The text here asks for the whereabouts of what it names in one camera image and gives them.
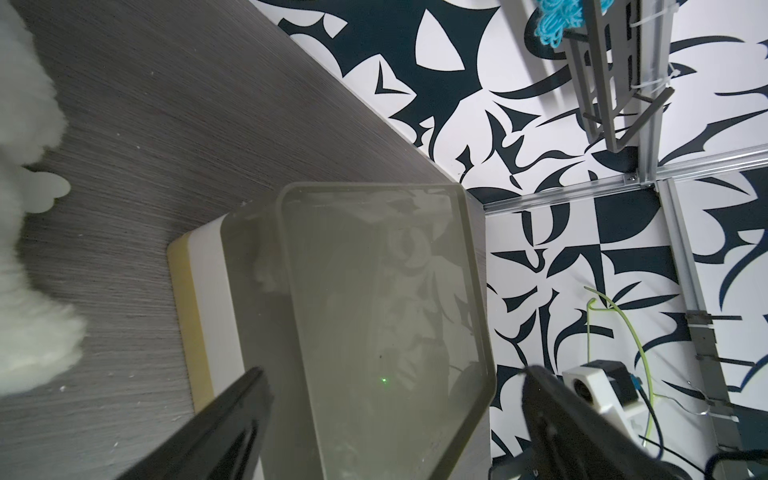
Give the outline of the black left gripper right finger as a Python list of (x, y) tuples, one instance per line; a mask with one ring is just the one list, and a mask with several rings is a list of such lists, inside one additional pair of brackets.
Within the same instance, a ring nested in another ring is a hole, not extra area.
[(613, 427), (542, 366), (525, 371), (522, 411), (540, 479), (688, 479)]

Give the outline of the grey-yellow mini drawer cabinet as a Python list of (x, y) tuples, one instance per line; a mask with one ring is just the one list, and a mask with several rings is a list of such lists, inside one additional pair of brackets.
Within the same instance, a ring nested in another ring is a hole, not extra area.
[(257, 479), (450, 479), (495, 390), (468, 198), (293, 183), (167, 248), (196, 410), (261, 368)]

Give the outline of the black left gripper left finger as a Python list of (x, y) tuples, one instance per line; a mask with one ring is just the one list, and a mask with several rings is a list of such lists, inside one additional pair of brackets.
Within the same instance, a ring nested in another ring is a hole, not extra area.
[(266, 372), (246, 371), (122, 479), (253, 479), (270, 420)]

